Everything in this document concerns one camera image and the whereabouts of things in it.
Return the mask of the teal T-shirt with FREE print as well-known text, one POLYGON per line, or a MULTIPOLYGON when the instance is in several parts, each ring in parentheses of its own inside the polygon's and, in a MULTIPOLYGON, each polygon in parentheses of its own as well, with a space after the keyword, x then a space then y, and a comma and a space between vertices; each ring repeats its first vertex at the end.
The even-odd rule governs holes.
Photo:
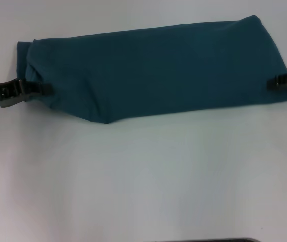
POLYGON ((49 83, 46 106, 88 121, 287 101, 287 73, 257 16, 18 42, 17 77, 49 83))

